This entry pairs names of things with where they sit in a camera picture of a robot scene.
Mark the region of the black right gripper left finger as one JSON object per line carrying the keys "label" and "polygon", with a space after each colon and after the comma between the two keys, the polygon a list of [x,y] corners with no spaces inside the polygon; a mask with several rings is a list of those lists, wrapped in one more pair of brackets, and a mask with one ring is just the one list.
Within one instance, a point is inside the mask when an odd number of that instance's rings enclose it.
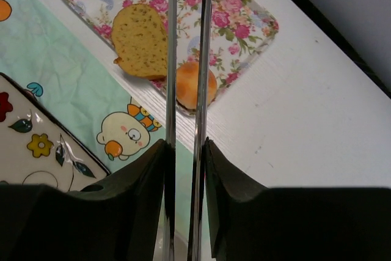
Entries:
{"label": "black right gripper left finger", "polygon": [[166,143],[80,191],[1,185],[2,260],[151,260]]}

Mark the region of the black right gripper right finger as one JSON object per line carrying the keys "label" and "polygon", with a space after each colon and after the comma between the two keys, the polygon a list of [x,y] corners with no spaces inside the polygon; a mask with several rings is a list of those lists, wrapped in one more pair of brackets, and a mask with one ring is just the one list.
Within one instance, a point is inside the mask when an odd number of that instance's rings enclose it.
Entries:
{"label": "black right gripper right finger", "polygon": [[203,148],[217,260],[389,260],[390,190],[267,188]]}

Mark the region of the metal tongs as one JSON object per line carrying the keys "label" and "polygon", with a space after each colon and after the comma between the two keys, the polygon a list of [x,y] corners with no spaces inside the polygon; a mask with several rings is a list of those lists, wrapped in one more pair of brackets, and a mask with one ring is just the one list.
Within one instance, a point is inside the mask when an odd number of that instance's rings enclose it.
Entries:
{"label": "metal tongs", "polygon": [[184,141],[188,133],[185,127],[195,128],[187,259],[201,260],[202,258],[202,212],[205,180],[205,164],[202,156],[206,139],[208,107],[210,22],[211,0],[202,0],[197,105],[195,120],[190,121],[184,114],[178,111],[177,107],[177,0],[169,0],[166,81],[166,143],[168,162],[164,170],[163,260],[174,260],[175,258],[176,142]]}

